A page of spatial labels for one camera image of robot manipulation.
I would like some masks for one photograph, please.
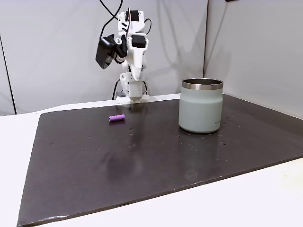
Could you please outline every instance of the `sage green tumbler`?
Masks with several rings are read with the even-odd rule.
[[[179,125],[195,133],[211,133],[220,128],[223,82],[192,78],[182,81]]]

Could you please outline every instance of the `metal rim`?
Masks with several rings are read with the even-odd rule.
[[[191,90],[219,90],[223,88],[223,81],[209,78],[184,79],[182,87]]]

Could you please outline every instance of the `black mat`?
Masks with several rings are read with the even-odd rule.
[[[18,225],[107,210],[303,155],[302,120],[224,96],[220,131],[192,134],[179,128],[178,102],[41,115]],[[108,122],[122,113],[125,122]]]

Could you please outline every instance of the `gray wall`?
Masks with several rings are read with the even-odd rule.
[[[15,114],[0,43],[0,116]]]
[[[303,1],[209,0],[205,77],[224,92],[303,118]]]
[[[104,0],[114,12],[120,0]],[[207,0],[124,0],[153,20],[148,68],[151,95],[180,91],[202,77]],[[122,68],[95,62],[98,38],[111,16],[99,0],[1,0],[0,29],[18,113],[111,99]],[[117,34],[111,22],[104,35]]]

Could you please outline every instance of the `white table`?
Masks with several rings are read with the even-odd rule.
[[[151,97],[178,99],[179,94]],[[15,227],[39,116],[42,113],[117,105],[102,101],[63,105],[0,117],[2,227]],[[94,226],[303,226],[303,159],[46,227]]]

